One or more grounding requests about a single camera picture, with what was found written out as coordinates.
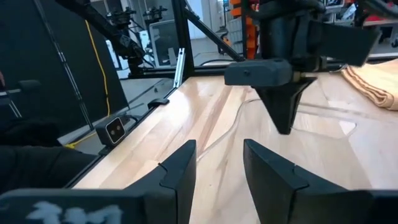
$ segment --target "metal rod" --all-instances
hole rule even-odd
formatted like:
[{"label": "metal rod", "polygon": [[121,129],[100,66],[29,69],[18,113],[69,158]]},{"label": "metal rod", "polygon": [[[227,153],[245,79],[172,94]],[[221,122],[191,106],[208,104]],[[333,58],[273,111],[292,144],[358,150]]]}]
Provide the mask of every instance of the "metal rod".
[{"label": "metal rod", "polygon": [[189,36],[188,21],[185,13],[182,13],[187,6],[185,0],[172,0],[175,28],[178,30],[178,44],[185,49],[184,75],[190,76],[194,72],[192,45]]},{"label": "metal rod", "polygon": [[45,26],[45,28],[46,28],[46,30],[47,30],[47,32],[48,32],[48,34],[49,34],[49,36],[50,36],[50,38],[52,40],[52,43],[53,43],[53,45],[55,47],[55,50],[58,52],[58,56],[59,56],[59,58],[61,60],[61,63],[63,65],[63,68],[64,68],[65,72],[68,75],[69,81],[72,84],[73,92],[75,94],[75,97],[76,97],[77,101],[79,102],[79,107],[80,107],[81,113],[83,114],[83,117],[84,117],[86,123],[88,124],[88,126],[90,127],[90,129],[94,130],[94,126],[93,126],[93,123],[90,121],[90,117],[88,116],[87,107],[85,105],[85,102],[83,101],[83,97],[80,94],[79,88],[78,88],[78,86],[77,86],[77,84],[75,82],[75,79],[73,77],[72,71],[69,68],[67,60],[66,60],[66,58],[65,58],[65,56],[64,56],[64,54],[63,54],[63,52],[62,52],[62,50],[61,50],[61,48],[60,48],[60,46],[58,44],[58,41],[56,40],[55,35],[53,33],[53,30],[51,29],[50,24],[49,24],[49,22],[48,22],[48,20],[47,20],[47,18],[45,16],[43,6],[42,6],[42,4],[40,3],[39,0],[33,0],[33,1],[34,1],[35,5],[36,5],[36,8],[37,8],[39,14],[40,14],[42,22],[44,23],[44,26]]},{"label": "metal rod", "polygon": [[193,12],[188,9],[184,9],[185,16],[188,20],[195,25],[200,31],[202,31],[210,40],[212,40],[217,46],[224,50],[233,60],[237,62],[244,61],[244,57],[236,53],[232,47],[226,44],[217,34],[215,34],[209,27],[207,27]]},{"label": "metal rod", "polygon": [[175,76],[173,84],[174,88],[178,88],[182,84],[184,64],[185,64],[185,49],[180,49],[178,51],[177,66],[175,67]]}]

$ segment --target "metal pole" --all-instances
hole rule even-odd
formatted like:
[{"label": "metal pole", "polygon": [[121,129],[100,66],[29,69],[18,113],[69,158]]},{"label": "metal pole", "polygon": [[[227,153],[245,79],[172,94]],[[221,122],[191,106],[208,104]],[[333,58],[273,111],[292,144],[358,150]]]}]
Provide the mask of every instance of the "metal pole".
[{"label": "metal pole", "polygon": [[52,40],[52,43],[53,43],[55,49],[58,52],[58,56],[60,57],[61,63],[63,65],[63,68],[64,68],[64,70],[66,71],[66,73],[68,75],[69,81],[72,84],[73,91],[75,93],[75,97],[76,97],[76,99],[79,102],[81,113],[83,114],[83,117],[84,117],[86,123],[88,124],[88,126],[90,127],[90,129],[94,130],[94,126],[93,126],[93,123],[90,121],[90,118],[88,116],[87,107],[85,105],[85,102],[83,101],[83,97],[80,94],[79,88],[78,88],[78,86],[77,86],[77,84],[75,82],[75,79],[73,77],[72,71],[69,68],[67,60],[66,60],[65,56],[63,55],[63,52],[62,52],[62,50],[61,50],[61,48],[60,48],[60,46],[58,44],[58,41],[56,40],[55,35],[54,35],[54,33],[53,33],[53,31],[52,31],[52,29],[50,27],[50,24],[49,24],[49,22],[48,22],[48,20],[47,20],[47,18],[45,16],[43,6],[42,6],[42,4],[41,4],[41,2],[39,0],[33,0],[33,1],[34,1],[35,5],[36,5],[36,8],[37,8],[37,10],[38,10],[38,12],[39,12],[39,14],[41,16],[42,22],[44,23],[44,26],[45,26],[45,28],[46,28],[46,30],[47,30],[47,32],[48,32],[48,34],[49,34],[49,36],[50,36],[50,38]]},{"label": "metal pole", "polygon": [[185,0],[172,0],[175,28],[178,32],[178,44],[185,49],[185,66],[183,74],[187,77],[193,75],[195,66],[193,64],[191,39],[189,36],[188,20],[185,17],[185,7],[189,6]]},{"label": "metal pole", "polygon": [[185,63],[185,49],[180,49],[178,51],[177,66],[175,67],[175,76],[173,84],[174,88],[178,88],[182,84],[184,63]]}]

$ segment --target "robotic end effector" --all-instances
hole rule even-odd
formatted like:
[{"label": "robotic end effector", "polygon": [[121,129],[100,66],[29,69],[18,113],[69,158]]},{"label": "robotic end effector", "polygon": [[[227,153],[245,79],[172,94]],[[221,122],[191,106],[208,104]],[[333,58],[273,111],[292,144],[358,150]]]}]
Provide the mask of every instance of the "robotic end effector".
[{"label": "robotic end effector", "polygon": [[[398,18],[398,11],[382,0],[358,4],[357,10]],[[301,94],[316,80],[305,73],[326,68],[326,57],[360,67],[380,36],[361,27],[323,23],[325,6],[317,0],[260,0],[258,12],[243,0],[242,9],[260,22],[261,60],[231,64],[225,83],[252,86],[281,134],[290,134]]]}]

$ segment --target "light wood surface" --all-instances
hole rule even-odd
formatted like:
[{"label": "light wood surface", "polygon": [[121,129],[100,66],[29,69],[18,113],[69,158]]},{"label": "light wood surface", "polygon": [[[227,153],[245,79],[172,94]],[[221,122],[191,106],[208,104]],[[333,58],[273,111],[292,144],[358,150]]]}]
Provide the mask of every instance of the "light wood surface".
[{"label": "light wood surface", "polygon": [[340,75],[319,74],[305,90],[289,136],[277,133],[253,89],[223,82],[189,78],[75,188],[122,189],[196,139],[190,222],[257,223],[243,169],[243,139],[251,138],[347,189],[398,189],[398,114]]}]

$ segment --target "yellow cable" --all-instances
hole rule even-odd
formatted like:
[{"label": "yellow cable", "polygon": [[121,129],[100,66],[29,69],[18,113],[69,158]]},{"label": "yellow cable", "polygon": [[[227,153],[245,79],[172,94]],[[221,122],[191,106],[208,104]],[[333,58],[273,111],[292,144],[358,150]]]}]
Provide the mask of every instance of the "yellow cable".
[{"label": "yellow cable", "polygon": [[[106,84],[106,75],[105,75],[105,71],[104,71],[104,68],[103,68],[103,66],[102,66],[102,63],[101,63],[101,60],[100,60],[100,56],[98,56],[97,48],[96,48],[96,46],[95,46],[93,34],[91,33],[90,25],[89,25],[89,23],[88,23],[87,21],[85,21],[85,22],[86,22],[86,26],[87,26],[88,35],[90,36],[91,44],[92,44],[92,46],[93,46],[93,48],[94,48],[95,56],[96,56],[96,58],[97,58],[99,67],[100,67],[100,69],[101,69],[102,76],[104,77],[104,88],[105,88],[105,95],[106,95],[106,106],[107,106],[107,108],[108,108],[108,112],[107,112],[107,115],[106,115],[106,116],[109,117],[109,116],[111,115],[111,107],[110,107],[110,105],[109,105],[108,86],[107,86],[107,84]],[[74,148],[76,148],[76,145],[77,145],[77,144],[79,144],[79,143],[81,143],[82,141],[84,141],[84,140],[86,140],[86,139],[88,139],[88,138],[94,136],[95,134],[96,134],[96,133],[92,133],[92,134],[90,134],[90,135],[87,135],[86,137],[82,138],[82,139],[79,140],[79,141],[76,141],[76,142],[67,144],[66,147],[68,147],[68,148],[70,148],[70,149],[74,149]]]}]

